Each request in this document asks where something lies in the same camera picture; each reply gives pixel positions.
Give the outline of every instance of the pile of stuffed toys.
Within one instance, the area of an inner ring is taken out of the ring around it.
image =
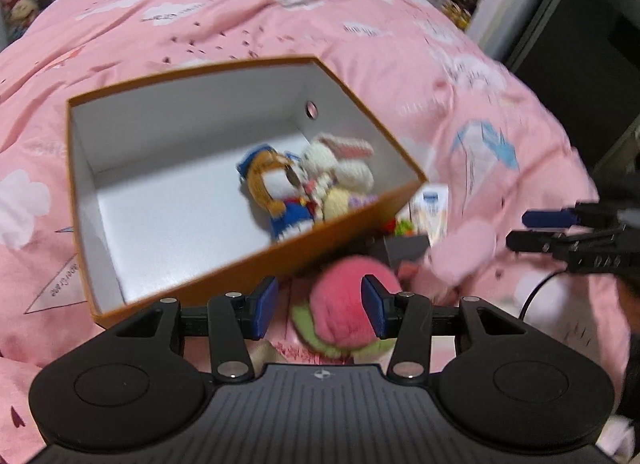
[[[372,156],[362,139],[320,134],[300,156],[260,145],[237,168],[255,202],[269,213],[277,242],[376,200],[367,165]]]

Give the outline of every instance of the silver bolt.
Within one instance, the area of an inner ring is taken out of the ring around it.
[[[241,361],[225,361],[218,365],[218,374],[225,378],[239,378],[249,371],[249,367]]]
[[[424,367],[415,361],[402,361],[394,365],[394,374],[401,378],[414,379],[424,373]]]

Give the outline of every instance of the cloud print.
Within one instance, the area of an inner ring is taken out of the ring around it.
[[[33,235],[35,218],[49,213],[51,195],[44,183],[31,183],[24,170],[0,181],[0,244],[20,249]]]

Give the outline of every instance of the pink blanket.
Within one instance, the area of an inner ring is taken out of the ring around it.
[[[554,267],[516,259],[504,236],[527,208],[593,199],[593,186],[535,96],[427,1],[57,0],[0,56],[0,463],[42,446],[27,400],[37,371],[99,332],[69,232],[66,99],[150,72],[286,54],[319,56],[449,184],[449,230],[461,233],[440,258],[460,263],[436,263],[436,247],[416,268],[420,292],[517,307]],[[478,227],[460,229],[470,221]],[[494,245],[489,256],[474,254],[476,241]],[[599,361],[620,391],[628,328],[612,280],[559,279],[536,301],[530,321]],[[304,360],[286,312],[270,339]]]

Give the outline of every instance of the box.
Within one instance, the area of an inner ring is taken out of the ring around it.
[[[319,133],[371,143],[379,199],[273,244],[236,165],[262,143],[300,153]],[[68,101],[68,146],[83,285],[103,327],[161,297],[203,305],[292,276],[388,222],[426,180],[313,57],[178,69],[82,94]]]

